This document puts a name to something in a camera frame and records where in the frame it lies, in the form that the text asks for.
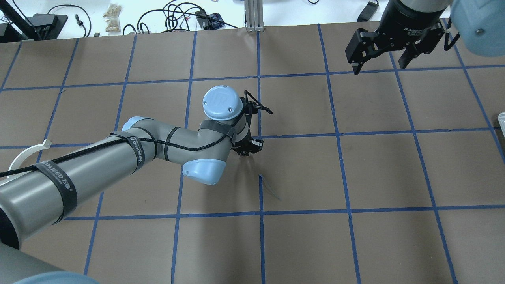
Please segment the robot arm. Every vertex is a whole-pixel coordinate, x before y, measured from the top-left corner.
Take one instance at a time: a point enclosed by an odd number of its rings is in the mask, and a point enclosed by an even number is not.
[[[377,30],[358,29],[345,49],[354,74],[385,52],[405,50],[398,61],[402,69],[413,58],[431,53],[445,33],[439,17],[449,5],[452,22],[471,52],[505,55],[502,0],[390,0]]]
[[[250,116],[259,109],[271,113],[269,109],[239,98],[227,86],[210,89],[203,107],[210,119],[198,131],[133,117],[122,131],[60,159],[38,163],[38,170],[0,185],[2,243],[18,249],[30,236],[155,158],[182,165],[189,178],[216,184],[230,150],[249,155],[262,149],[263,141],[254,140],[249,131]]]

